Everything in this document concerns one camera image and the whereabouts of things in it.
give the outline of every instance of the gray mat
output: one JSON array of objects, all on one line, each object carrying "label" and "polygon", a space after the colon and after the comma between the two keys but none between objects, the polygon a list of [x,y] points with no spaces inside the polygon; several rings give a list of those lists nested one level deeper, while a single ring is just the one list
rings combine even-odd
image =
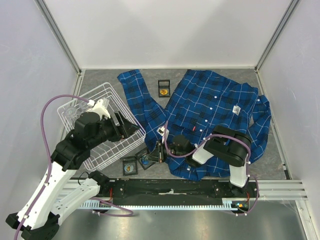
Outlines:
[{"label": "gray mat", "polygon": [[[253,69],[211,69],[214,72],[235,80],[238,83],[248,83],[253,87],[259,88],[255,71]],[[127,70],[124,69],[104,69],[104,70],[86,70],[80,89],[80,94],[84,94],[91,89],[108,82],[110,83],[126,105],[127,100],[121,83],[117,76]],[[171,92],[173,92],[186,73],[186,69],[142,69],[141,73],[148,87],[151,96],[162,107],[167,105],[169,98],[158,97],[158,80],[170,79]],[[136,152],[145,146],[138,147],[128,153],[133,156]],[[79,176],[86,169],[81,167],[75,175]],[[120,160],[112,163],[101,171],[109,178],[124,178],[122,162]],[[269,138],[264,155],[250,166],[250,173],[261,180],[283,180],[286,179],[276,140],[272,130],[269,131]],[[178,178],[172,175],[166,163],[156,163],[147,170],[138,164],[138,175],[130,176],[131,178]]]}]

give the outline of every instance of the shirt sleeve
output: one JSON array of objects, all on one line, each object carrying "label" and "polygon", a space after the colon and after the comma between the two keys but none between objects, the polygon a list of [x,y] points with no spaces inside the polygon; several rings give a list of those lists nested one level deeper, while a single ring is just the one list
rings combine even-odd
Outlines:
[{"label": "shirt sleeve", "polygon": [[161,138],[156,131],[166,121],[165,110],[151,97],[142,74],[138,69],[120,74],[118,80],[123,86],[131,112],[144,128],[145,144],[153,151]]},{"label": "shirt sleeve", "polygon": [[269,135],[271,110],[268,99],[261,95],[252,111],[253,124],[248,128],[248,133],[252,138],[251,143],[251,163],[254,163],[264,154]]}]

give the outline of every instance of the blue plaid fabric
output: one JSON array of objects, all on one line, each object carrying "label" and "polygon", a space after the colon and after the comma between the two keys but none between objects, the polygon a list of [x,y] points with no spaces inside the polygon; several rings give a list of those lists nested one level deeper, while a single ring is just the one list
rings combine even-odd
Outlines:
[{"label": "blue plaid fabric", "polygon": [[[161,139],[156,130],[168,120],[168,143],[182,134],[192,144],[199,144],[216,125],[222,125],[251,136],[252,163],[264,154],[271,111],[267,98],[258,96],[256,87],[239,84],[210,70],[188,70],[163,109],[151,97],[139,70],[124,72],[118,79],[132,113],[146,131],[145,143],[150,151]],[[235,106],[240,108],[238,114],[233,111]],[[190,170],[184,158],[167,157],[166,163],[173,175],[194,181],[204,176],[230,175],[229,165],[217,157]]]}]

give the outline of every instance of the dish rack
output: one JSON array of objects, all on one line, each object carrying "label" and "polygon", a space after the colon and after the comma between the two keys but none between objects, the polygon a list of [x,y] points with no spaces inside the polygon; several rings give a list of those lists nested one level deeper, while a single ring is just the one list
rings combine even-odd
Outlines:
[{"label": "dish rack", "polygon": [[[84,166],[87,170],[102,170],[144,142],[146,131],[143,129],[125,103],[121,100],[110,83],[106,82],[101,84],[100,86],[97,86],[91,91],[83,94],[81,97],[94,101],[97,101],[101,98],[107,98],[109,100],[107,110],[109,111],[116,125],[119,125],[119,122],[114,112],[120,111],[127,120],[140,127],[139,130],[135,131],[135,133],[127,139],[123,139],[118,142],[106,141],[92,149],[91,157],[84,162]],[[83,101],[73,99],[57,109],[57,112],[67,132],[74,128],[75,119],[86,110],[83,106],[86,106]],[[70,118],[68,111],[76,114],[76,117],[74,117],[74,119]]]}]

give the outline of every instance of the black cable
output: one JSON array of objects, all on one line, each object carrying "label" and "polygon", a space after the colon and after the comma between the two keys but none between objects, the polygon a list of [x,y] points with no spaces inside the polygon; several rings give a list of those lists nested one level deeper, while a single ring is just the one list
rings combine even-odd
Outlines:
[{"label": "black cable", "polygon": [[83,173],[81,173],[81,175],[78,178],[78,184],[81,185],[81,183],[79,182],[80,178],[82,177],[83,174],[87,174],[89,177],[89,173],[87,171],[84,171]]}]

